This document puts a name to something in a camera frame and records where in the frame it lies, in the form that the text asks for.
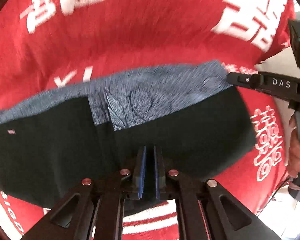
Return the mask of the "person right hand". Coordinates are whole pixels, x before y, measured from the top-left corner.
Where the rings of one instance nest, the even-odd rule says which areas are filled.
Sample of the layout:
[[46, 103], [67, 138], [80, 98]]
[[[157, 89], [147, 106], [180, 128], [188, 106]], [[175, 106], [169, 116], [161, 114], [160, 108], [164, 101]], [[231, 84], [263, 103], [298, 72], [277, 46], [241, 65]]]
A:
[[300, 140], [298, 139], [298, 132], [296, 127], [295, 115], [291, 116], [289, 126], [292, 129], [290, 135], [289, 145], [289, 159], [287, 165], [287, 172], [292, 178], [297, 178], [300, 173]]

